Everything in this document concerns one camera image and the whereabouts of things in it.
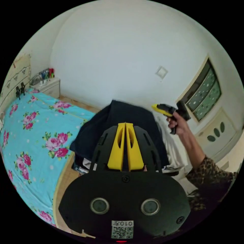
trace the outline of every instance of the qr code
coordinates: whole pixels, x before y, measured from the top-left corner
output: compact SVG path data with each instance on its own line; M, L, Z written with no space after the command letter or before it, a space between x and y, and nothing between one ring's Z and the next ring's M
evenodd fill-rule
M112 226L113 239L132 239L133 238L133 227L115 227Z

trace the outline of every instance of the white wall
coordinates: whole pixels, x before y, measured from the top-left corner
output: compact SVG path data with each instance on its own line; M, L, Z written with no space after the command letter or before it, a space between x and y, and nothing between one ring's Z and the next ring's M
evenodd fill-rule
M244 132L242 133L236 145L231 149L231 151L217 163L217 166L221 168L225 163L229 162L229 167L226 169L226 171L228 172L239 171L240 166L244 159L243 148L244 148Z
M53 44L64 22L77 9L68 10L39 29L23 46L16 59L22 54L31 54L31 77L50 65Z
M190 120L189 125L198 132L223 106L239 129L244 117L239 76L218 41L202 29L156 2L90 2L61 27L50 63L65 96L96 107L118 99L150 108L175 105L209 53L225 95L202 123ZM169 71L163 80L155 75L159 65ZM230 90L235 98L227 95Z

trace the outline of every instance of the wooden floor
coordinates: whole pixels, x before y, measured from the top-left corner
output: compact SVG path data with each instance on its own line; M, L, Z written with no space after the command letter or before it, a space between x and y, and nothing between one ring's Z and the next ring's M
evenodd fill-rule
M80 108L83 108L83 109L86 109L88 111L91 111L93 113L97 113L99 111L99 109L96 109L96 108L93 108L91 106L88 106L86 104L83 104L83 103L80 103L80 102L77 102L75 100L72 100L70 98L67 98L67 97L64 97L64 96L60 96L59 99L61 101L64 101L64 102L68 102L72 105L75 105L75 106L78 106ZM55 224L56 226L63 230L63 231L66 231L66 232L69 232L69 233L72 233L74 235L78 235L78 236L82 236L82 237L90 237L90 238L95 238L94 236L90 236L90 235L87 235L84 230L82 231L82 233L77 233L73 230L71 230L67 225L66 223L64 222L63 218L61 217L61 214L59 213L59 210L58 210L58 207L59 207L59 204L61 202L61 199L64 195L64 192L65 190L67 189L67 187L70 185L70 183L72 181L74 181L76 178L78 178L79 176L81 176L77 171L74 171L71 166L74 162L74 152L71 152L68 160L67 160L67 163L59 177L59 180L58 180L58 183L57 183L57 186L56 186L56 190L55 190L55 193L54 193L54 197L53 197L53 217L54 217L54 220L55 220Z
M71 103L71 104L73 104L73 105L75 105L77 107L83 108L83 109L88 110L88 111L91 111L93 113L97 113L99 111L99 109L96 109L94 107L91 107L91 106L86 105L86 104L81 103L81 102L77 102L77 101L75 101L73 99L70 99L68 97L64 97L62 95L60 95L59 100L64 101L64 102Z

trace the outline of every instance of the light switch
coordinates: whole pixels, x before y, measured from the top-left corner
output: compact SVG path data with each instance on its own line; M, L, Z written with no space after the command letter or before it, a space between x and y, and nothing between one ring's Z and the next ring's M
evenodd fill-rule
M163 79L167 73L168 71L164 67L159 66L155 74L158 75L161 79Z

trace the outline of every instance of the oval cutout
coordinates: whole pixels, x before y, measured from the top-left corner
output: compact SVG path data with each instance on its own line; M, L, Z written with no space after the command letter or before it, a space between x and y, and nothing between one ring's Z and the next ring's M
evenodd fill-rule
M208 139L210 142L214 142L214 141L215 141L215 137L212 136L212 135L209 135L209 136L207 137L207 139Z
M220 132L217 128L214 128L214 134L217 136L217 137L220 137Z
M225 129L224 122L220 123L220 131L223 133Z

